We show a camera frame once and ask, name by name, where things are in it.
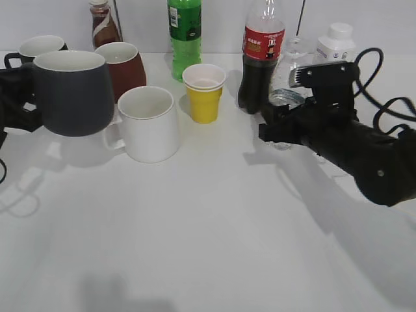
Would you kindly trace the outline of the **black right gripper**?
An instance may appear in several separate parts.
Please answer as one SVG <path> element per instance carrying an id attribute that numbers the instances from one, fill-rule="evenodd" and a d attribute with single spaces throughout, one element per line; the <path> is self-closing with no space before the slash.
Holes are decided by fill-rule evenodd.
<path id="1" fill-rule="evenodd" d="M 313 95 L 292 105 L 262 105 L 259 138 L 308 147 L 353 176 L 361 193 L 375 204 L 391 207 L 412 200 L 415 130 L 404 125 L 392 137 L 360 123 L 352 86 L 358 77 L 353 62 L 294 69 L 290 87 L 310 88 Z"/>

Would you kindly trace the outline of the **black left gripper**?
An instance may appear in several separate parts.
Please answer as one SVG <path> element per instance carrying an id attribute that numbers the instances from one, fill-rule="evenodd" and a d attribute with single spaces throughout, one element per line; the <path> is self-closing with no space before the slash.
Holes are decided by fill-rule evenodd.
<path id="1" fill-rule="evenodd" d="M 6 128 L 34 132 L 43 126 L 39 109 L 25 109 L 26 103 L 36 105 L 34 96 L 33 64 L 1 69 L 1 146 Z"/>

